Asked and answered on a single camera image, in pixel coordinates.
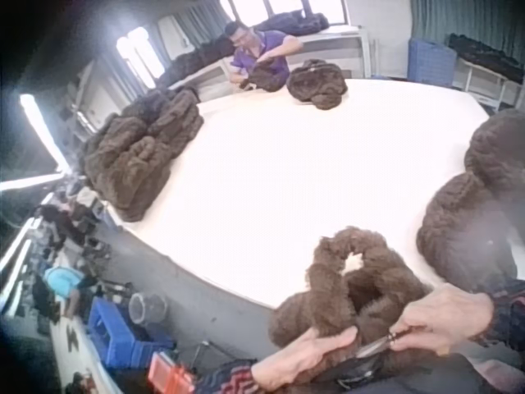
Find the red object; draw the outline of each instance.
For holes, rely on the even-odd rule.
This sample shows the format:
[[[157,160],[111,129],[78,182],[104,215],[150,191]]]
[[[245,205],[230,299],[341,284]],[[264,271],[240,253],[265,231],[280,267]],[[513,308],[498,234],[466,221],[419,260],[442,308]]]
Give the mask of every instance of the red object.
[[[194,376],[175,364],[163,353],[154,353],[149,365],[148,380],[161,394],[186,394],[193,391]]]

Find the blue crate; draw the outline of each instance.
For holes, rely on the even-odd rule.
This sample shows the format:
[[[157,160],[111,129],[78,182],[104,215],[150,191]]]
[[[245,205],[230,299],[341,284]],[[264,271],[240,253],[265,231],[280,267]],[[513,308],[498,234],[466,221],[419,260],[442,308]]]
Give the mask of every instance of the blue crate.
[[[445,45],[410,39],[409,75],[412,82],[449,88],[454,82],[458,54]]]
[[[88,328],[98,356],[106,367],[130,367],[135,337],[115,304],[95,297]]]
[[[131,368],[149,368],[154,352],[170,350],[175,346],[175,342],[159,326],[147,326],[146,331],[152,340],[135,341],[131,355]]]

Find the hand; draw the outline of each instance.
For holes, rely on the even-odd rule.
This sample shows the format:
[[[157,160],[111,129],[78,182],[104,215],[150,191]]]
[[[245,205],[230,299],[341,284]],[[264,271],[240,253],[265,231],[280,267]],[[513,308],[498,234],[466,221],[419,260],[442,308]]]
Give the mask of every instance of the hand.
[[[252,367],[253,380],[263,390],[273,392],[315,367],[329,351],[349,346],[357,333],[357,328],[351,327],[338,336],[319,338],[319,332],[310,328],[284,349],[256,363]]]
[[[272,60],[273,55],[272,51],[268,51],[266,53],[263,53],[259,59],[257,59],[257,63],[265,62],[266,60]]]
[[[392,350],[428,349],[438,355],[450,347],[487,329],[494,305],[486,294],[470,294],[446,284],[426,297],[406,306],[390,331],[404,332],[416,328],[390,346]]]

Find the blade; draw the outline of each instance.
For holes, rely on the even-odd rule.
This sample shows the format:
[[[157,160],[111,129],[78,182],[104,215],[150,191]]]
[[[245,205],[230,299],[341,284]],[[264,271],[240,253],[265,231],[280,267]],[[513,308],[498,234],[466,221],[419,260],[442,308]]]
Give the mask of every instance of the blade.
[[[390,337],[386,336],[379,338],[378,340],[369,343],[368,345],[363,346],[355,355],[356,359],[362,359],[370,355],[375,355],[381,353],[382,351],[388,349],[390,345]]]

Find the cyan shirt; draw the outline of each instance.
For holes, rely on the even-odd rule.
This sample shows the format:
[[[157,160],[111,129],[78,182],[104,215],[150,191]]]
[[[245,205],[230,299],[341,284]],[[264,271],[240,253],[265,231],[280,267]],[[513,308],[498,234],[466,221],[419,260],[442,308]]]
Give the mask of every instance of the cyan shirt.
[[[43,279],[55,294],[65,299],[69,297],[71,290],[84,279],[84,274],[73,268],[55,267],[47,269]]]

